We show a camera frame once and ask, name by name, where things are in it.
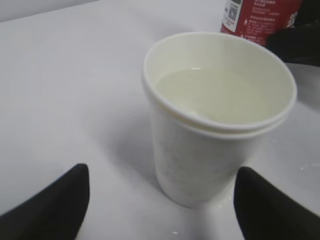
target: paper cup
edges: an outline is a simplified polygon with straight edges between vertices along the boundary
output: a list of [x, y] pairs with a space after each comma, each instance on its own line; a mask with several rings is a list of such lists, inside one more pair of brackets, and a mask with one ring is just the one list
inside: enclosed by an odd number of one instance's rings
[[[183, 111], [156, 89], [168, 74], [212, 67], [245, 72], [264, 94], [273, 115], [250, 124], [215, 122]], [[295, 80], [277, 56], [223, 33], [181, 33], [156, 43], [145, 57], [142, 82], [151, 103], [158, 182], [169, 198], [186, 207], [217, 196], [266, 133], [286, 119], [297, 98]]]

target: cup rim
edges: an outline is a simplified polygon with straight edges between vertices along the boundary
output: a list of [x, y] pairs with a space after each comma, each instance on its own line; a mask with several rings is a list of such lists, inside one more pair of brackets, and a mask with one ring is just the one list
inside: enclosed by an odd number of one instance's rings
[[[234, 39], [236, 41], [246, 42], [247, 44], [250, 44], [255, 48], [259, 48], [263, 52], [265, 52], [265, 54], [268, 54], [271, 57], [273, 57], [274, 60], [277, 61], [284, 68], [284, 70], [288, 74], [288, 77], [291, 80], [292, 98], [290, 99], [287, 106], [281, 112], [279, 112], [278, 114], [276, 114], [270, 118], [267, 118], [266, 120], [257, 121], [254, 123], [245, 123], [245, 124], [232, 124], [232, 123], [218, 122], [218, 121], [214, 121], [211, 119], [206, 119], [202, 116], [189, 114], [186, 111], [183, 111], [183, 110], [179, 109], [178, 107], [176, 107], [168, 99], [163, 97], [159, 93], [159, 91], [157, 91], [154, 84], [151, 83], [150, 78], [148, 76], [148, 72], [147, 72], [147, 63], [149, 61], [150, 55], [153, 53], [153, 51], [159, 45], [163, 44], [164, 42], [166, 42], [168, 40], [180, 38], [180, 37], [184, 37], [184, 36], [189, 36], [189, 35], [216, 36], [216, 37], [230, 38], [230, 39]], [[233, 130], [233, 131], [250, 131], [250, 130], [261, 129], [261, 128], [267, 127], [269, 125], [272, 125], [274, 123], [277, 123], [280, 119], [286, 117], [288, 115], [288, 113], [291, 111], [291, 109], [294, 107], [296, 100], [297, 100], [297, 94], [298, 94], [297, 85], [296, 85], [296, 81], [294, 79], [294, 76], [292, 75], [292, 73], [290, 72], [290, 70], [286, 66], [286, 64], [278, 56], [276, 56], [274, 53], [272, 53], [271, 51], [267, 50], [266, 48], [264, 48], [263, 46], [255, 43], [255, 42], [249, 41], [249, 40], [242, 38], [242, 37], [238, 37], [238, 36], [234, 36], [234, 35], [230, 35], [230, 34], [226, 34], [226, 33], [221, 33], [221, 32], [205, 32], [205, 31], [183, 32], [183, 33], [178, 33], [178, 34], [168, 36], [168, 37], [156, 42], [147, 51], [147, 53], [145, 55], [145, 58], [143, 61], [142, 74], [143, 74], [142, 81], [144, 83], [144, 86], [147, 88], [148, 91], [150, 91], [151, 95], [155, 98], [155, 100], [158, 101], [163, 107], [169, 109], [170, 111], [172, 111], [173, 113], [178, 115], [180, 118], [187, 119], [188, 121], [193, 122], [197, 125], [202, 125], [202, 126], [206, 126], [206, 127], [213, 128], [213, 129]]]

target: barcode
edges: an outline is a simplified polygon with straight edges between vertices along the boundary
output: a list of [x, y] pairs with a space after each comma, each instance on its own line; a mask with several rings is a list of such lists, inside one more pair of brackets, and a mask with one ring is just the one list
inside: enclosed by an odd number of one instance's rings
[[238, 7], [231, 5], [229, 9], [229, 18], [235, 21], [237, 18], [237, 13], [238, 13]]

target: can label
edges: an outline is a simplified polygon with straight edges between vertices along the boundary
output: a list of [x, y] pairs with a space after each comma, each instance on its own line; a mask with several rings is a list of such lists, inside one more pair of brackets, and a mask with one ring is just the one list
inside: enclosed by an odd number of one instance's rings
[[227, 0], [221, 32], [264, 46], [270, 34], [291, 27], [303, 0]]

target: black object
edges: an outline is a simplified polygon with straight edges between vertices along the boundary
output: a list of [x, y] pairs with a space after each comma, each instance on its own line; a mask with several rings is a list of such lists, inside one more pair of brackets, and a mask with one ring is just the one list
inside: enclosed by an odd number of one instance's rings
[[304, 0], [294, 21], [294, 26], [320, 22], [320, 0]]
[[0, 216], [0, 240], [74, 240], [89, 198], [88, 167], [77, 164], [37, 195]]
[[233, 204], [246, 240], [320, 239], [320, 218], [249, 167], [238, 171]]
[[320, 67], [320, 22], [277, 31], [265, 47], [286, 63]]
[[304, 0], [294, 26], [270, 35], [265, 47], [284, 62], [320, 67], [320, 0]]

